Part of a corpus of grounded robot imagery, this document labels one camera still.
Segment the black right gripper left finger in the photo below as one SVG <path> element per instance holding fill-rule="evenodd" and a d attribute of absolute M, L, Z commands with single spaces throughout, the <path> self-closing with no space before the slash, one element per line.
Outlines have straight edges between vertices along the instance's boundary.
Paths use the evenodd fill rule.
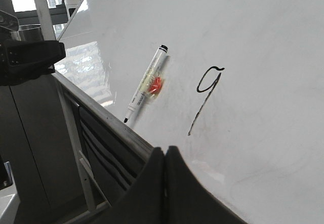
<path fill-rule="evenodd" d="M 126 195 L 94 223 L 163 223 L 164 154 L 155 147 Z"/>

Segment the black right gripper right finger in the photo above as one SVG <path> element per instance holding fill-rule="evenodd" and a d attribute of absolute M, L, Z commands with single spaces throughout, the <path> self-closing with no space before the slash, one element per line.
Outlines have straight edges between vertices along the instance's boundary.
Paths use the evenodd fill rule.
<path fill-rule="evenodd" d="M 165 177 L 167 223 L 245 223 L 199 183 L 176 146 L 165 155 Z"/>

